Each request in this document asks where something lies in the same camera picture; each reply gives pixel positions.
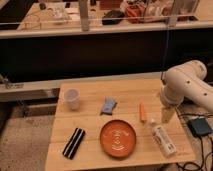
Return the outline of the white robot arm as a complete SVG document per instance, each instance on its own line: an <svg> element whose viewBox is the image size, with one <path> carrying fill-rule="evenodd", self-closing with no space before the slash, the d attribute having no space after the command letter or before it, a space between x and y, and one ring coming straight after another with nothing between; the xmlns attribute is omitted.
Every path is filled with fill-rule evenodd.
<svg viewBox="0 0 213 171"><path fill-rule="evenodd" d="M165 72L165 85L160 92L163 104L161 122L168 123L178 107L188 98L213 113L213 87L204 82L206 66L199 60L191 60L171 67Z"/></svg>

